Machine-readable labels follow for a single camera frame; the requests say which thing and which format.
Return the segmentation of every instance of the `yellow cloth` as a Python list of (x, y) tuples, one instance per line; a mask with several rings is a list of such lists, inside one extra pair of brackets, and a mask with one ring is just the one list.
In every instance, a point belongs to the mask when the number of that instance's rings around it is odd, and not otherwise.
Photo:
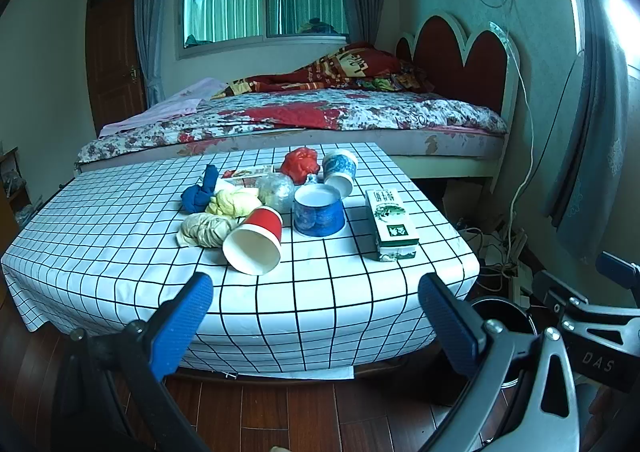
[(237, 190), (220, 190), (211, 197), (205, 212), (229, 217), (246, 217), (257, 207), (262, 206), (258, 199), (257, 188), (238, 188)]
[(181, 247), (222, 247), (226, 236), (239, 224), (240, 219), (211, 213), (192, 213), (182, 222), (175, 238)]

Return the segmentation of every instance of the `blue and white cup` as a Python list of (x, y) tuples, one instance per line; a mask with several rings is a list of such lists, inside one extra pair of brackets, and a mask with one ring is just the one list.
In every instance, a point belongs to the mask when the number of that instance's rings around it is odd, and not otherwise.
[(326, 237), (344, 226), (340, 193), (329, 185), (303, 185), (294, 195), (293, 226), (303, 235)]
[(349, 197), (358, 169), (358, 159), (352, 152), (338, 148), (328, 152), (322, 159), (324, 184), (334, 187), (340, 197)]

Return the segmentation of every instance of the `wooden floor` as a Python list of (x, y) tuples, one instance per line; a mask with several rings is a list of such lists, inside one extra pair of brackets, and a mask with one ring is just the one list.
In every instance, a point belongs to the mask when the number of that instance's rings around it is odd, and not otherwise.
[[(67, 336), (50, 323), (29, 333), (0, 285), (0, 403), (36, 447), (49, 450), (50, 413)], [(166, 388), (214, 452), (415, 452), (449, 407), (429, 402), (420, 357), (391, 376), (301, 385), (247, 385), (171, 376)], [(143, 442), (154, 444), (123, 381), (118, 393)], [(476, 445), (493, 437), (507, 407), (503, 392)]]

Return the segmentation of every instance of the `red plastic bag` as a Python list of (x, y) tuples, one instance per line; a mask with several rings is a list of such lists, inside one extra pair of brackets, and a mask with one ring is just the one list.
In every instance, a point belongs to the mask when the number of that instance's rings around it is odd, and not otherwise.
[(296, 185), (303, 184), (306, 176), (317, 174), (319, 170), (318, 152), (307, 147), (296, 148), (293, 152), (289, 152), (280, 168), (280, 171), (293, 179)]

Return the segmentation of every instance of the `blue cloth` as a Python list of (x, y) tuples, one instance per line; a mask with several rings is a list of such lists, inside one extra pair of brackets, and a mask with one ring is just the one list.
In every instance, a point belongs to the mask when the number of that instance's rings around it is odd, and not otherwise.
[(207, 165), (202, 178), (202, 186), (191, 185), (182, 195), (182, 207), (189, 213), (202, 213), (207, 208), (211, 197), (214, 196), (218, 169), (215, 165)]

